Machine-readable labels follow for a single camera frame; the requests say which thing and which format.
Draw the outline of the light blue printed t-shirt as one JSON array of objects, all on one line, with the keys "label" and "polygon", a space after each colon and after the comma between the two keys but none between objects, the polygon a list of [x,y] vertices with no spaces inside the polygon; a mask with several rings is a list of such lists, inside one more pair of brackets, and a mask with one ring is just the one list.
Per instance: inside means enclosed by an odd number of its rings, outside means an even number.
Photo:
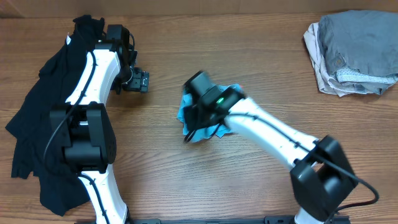
[{"label": "light blue printed t-shirt", "polygon": [[[223,86],[220,85],[219,89],[221,91],[226,90],[228,87],[234,88],[235,90],[238,90],[239,92],[243,92],[242,86],[239,84],[233,84],[230,86]],[[193,100],[192,100],[192,95],[190,93],[187,93],[186,90],[182,91],[182,100],[180,104],[179,111],[177,113],[177,119],[180,120],[180,122],[183,123],[183,135],[187,135],[189,133],[188,130],[188,125],[194,123],[193,118],[188,117],[188,107],[193,106]],[[195,135],[191,139],[191,142],[199,142],[205,139],[211,138],[214,134],[218,136],[219,138],[222,138],[226,134],[231,134],[232,130],[230,130],[227,126],[221,124],[220,126],[218,125],[213,125],[207,128],[201,128],[196,131]]]}]

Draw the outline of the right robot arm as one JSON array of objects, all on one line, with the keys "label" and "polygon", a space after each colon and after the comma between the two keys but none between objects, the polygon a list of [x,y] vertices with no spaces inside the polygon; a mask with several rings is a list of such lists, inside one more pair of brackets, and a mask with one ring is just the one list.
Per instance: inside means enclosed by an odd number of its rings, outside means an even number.
[{"label": "right robot arm", "polygon": [[331,136],[317,139],[297,131],[264,111],[243,92],[222,90],[204,71],[183,86],[193,103],[184,108],[190,141],[200,128],[223,124],[254,141],[284,165],[296,202],[296,215],[266,216],[265,223],[349,223],[337,209],[358,185],[339,142]]}]

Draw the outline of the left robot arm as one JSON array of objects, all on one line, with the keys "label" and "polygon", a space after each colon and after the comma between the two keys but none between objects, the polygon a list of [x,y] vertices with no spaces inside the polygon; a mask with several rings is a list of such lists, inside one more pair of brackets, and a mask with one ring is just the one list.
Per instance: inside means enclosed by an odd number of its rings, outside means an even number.
[{"label": "left robot arm", "polygon": [[110,25],[89,47],[86,65],[72,94],[50,111],[53,133],[48,144],[84,185],[96,213],[95,223],[132,223],[113,171],[117,144],[106,102],[111,91],[146,93],[149,72],[136,67],[134,36]]}]

